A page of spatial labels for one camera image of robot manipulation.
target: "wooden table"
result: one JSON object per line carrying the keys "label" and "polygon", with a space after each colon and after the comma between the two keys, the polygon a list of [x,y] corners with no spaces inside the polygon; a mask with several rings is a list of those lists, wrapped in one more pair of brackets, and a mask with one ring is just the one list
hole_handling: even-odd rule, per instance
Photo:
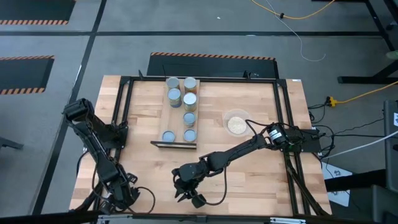
{"label": "wooden table", "polygon": [[[120,76],[105,76],[99,91],[95,114],[110,123],[114,102],[118,93]],[[292,209],[287,185],[283,155],[268,149],[248,154],[228,167],[228,194],[219,206],[196,209],[190,200],[177,203],[171,170],[188,162],[197,162],[202,155],[213,151],[225,151],[249,138],[234,137],[223,127],[223,115],[233,109],[246,110],[257,122],[277,122],[274,92],[271,84],[264,83],[210,83],[200,85],[198,115],[198,148],[158,149],[150,144],[159,135],[160,115],[164,97],[164,82],[135,81],[129,109],[129,134],[120,163],[127,172],[138,176],[136,186],[150,188],[156,195],[153,213],[291,216]],[[310,128],[307,104],[300,80],[287,80],[287,88],[295,125]],[[279,89],[284,121],[287,121],[283,92]],[[319,161],[313,155],[303,153],[302,167],[309,191],[324,210],[331,213],[325,182]],[[85,156],[80,165],[70,208],[76,208],[91,192],[91,178],[95,163]],[[224,191],[223,175],[205,179],[198,187],[208,202],[217,202]],[[300,191],[296,186],[299,210],[302,213]],[[146,212],[152,205],[152,197],[142,191],[131,207],[136,212]]]}

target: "concrete floor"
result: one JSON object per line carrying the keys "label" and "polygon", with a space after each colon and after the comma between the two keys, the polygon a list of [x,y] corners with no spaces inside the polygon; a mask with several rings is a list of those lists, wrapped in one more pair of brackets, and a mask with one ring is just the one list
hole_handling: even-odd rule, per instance
{"label": "concrete floor", "polygon": [[[100,0],[78,1],[67,26],[0,26],[0,30],[88,31],[95,21]],[[270,1],[277,11],[290,16],[307,15],[325,5],[311,0]],[[392,21],[381,1],[372,1],[384,25]],[[334,3],[311,19],[285,20],[295,31],[376,31],[364,4]],[[99,31],[148,30],[227,30],[288,31],[271,14],[250,0],[108,0]],[[257,55],[275,57],[281,78],[303,81],[308,105],[323,103],[328,95],[345,100],[381,87],[380,85],[340,85],[340,75],[370,76],[391,63],[380,37],[302,37],[303,54],[321,62],[308,62],[300,56],[296,37],[244,36],[139,36],[97,37],[83,77],[78,98],[96,102],[103,75],[146,73],[151,52]],[[0,136],[25,144],[24,150],[0,150],[0,217],[30,213],[45,163],[61,122],[60,112],[67,103],[78,73],[88,37],[0,37],[1,57],[55,55],[46,91],[41,95],[0,97]],[[382,117],[382,102],[396,100],[396,87],[336,108],[327,108],[321,124],[335,131],[358,126]],[[322,111],[314,111],[318,118]],[[383,125],[353,131],[382,134]],[[374,139],[336,139],[336,152]],[[44,206],[44,213],[68,210],[75,184],[76,162],[83,145],[68,130]],[[346,154],[330,163],[353,172],[384,168],[383,144]],[[112,223],[124,223],[118,220]]]}

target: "wooden tray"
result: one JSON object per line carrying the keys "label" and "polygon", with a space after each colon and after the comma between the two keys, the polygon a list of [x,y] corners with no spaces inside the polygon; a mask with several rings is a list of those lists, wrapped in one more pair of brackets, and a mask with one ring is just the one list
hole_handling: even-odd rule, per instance
{"label": "wooden tray", "polygon": [[[181,100],[183,101],[183,96],[185,95],[184,89],[184,79],[179,79],[180,90],[181,90]],[[153,145],[159,148],[178,148],[178,149],[196,149],[197,139],[198,139],[198,111],[199,111],[199,99],[200,99],[200,81],[197,80],[197,109],[193,112],[195,115],[195,125],[188,128],[184,125],[183,116],[187,112],[184,108],[184,103],[178,108],[173,108],[170,106],[170,101],[167,96],[169,89],[167,88],[166,82],[164,83],[164,97],[163,97],[163,107],[162,115],[160,117],[160,129],[158,141],[151,141]],[[196,132],[197,138],[193,142],[187,142],[184,140],[184,132],[188,129],[192,129]],[[165,131],[173,131],[175,135],[174,142],[163,142],[162,136]]]}

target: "tin can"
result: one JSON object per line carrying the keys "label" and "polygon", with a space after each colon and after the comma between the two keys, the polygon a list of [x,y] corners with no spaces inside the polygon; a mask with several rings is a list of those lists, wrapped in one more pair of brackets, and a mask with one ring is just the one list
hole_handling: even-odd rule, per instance
{"label": "tin can", "polygon": [[191,128],[195,125],[195,115],[192,112],[186,112],[184,114],[184,124],[186,127]]}
{"label": "tin can", "polygon": [[173,88],[167,93],[167,97],[170,101],[170,106],[178,108],[181,106],[181,91],[179,89]]}
{"label": "tin can", "polygon": [[184,108],[189,112],[194,112],[197,109],[197,96],[194,93],[185,94]]}
{"label": "tin can", "polygon": [[162,141],[174,142],[175,135],[172,131],[165,131],[162,135]]}
{"label": "tin can", "polygon": [[187,142],[193,142],[197,139],[197,133],[192,130],[192,129],[188,129],[184,132],[184,140],[186,140]]}
{"label": "tin can", "polygon": [[184,79],[184,89],[185,89],[185,93],[197,93],[197,80],[192,78],[192,77],[188,77]]}
{"label": "tin can", "polygon": [[180,89],[180,80],[178,80],[178,78],[176,77],[170,77],[166,79],[166,85],[169,88],[169,90],[173,88]]}

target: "hazard stripe tape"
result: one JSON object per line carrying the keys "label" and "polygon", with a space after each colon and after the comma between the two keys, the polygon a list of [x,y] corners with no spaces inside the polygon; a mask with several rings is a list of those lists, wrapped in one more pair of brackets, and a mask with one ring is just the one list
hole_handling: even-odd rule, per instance
{"label": "hazard stripe tape", "polygon": [[212,54],[188,54],[188,53],[167,53],[167,52],[152,52],[152,55],[163,56],[181,56],[181,57],[211,57],[211,58],[237,58],[237,59],[254,59],[254,60],[275,60],[273,57],[259,57],[259,56],[241,56],[241,55],[212,55]]}
{"label": "hazard stripe tape", "polygon": [[0,20],[0,25],[66,25],[63,20]]}
{"label": "hazard stripe tape", "polygon": [[0,90],[0,95],[43,93],[45,88],[22,88]]}
{"label": "hazard stripe tape", "polygon": [[26,57],[0,57],[0,60],[25,60],[25,59],[54,59],[54,55],[43,55],[43,56],[26,56]]}

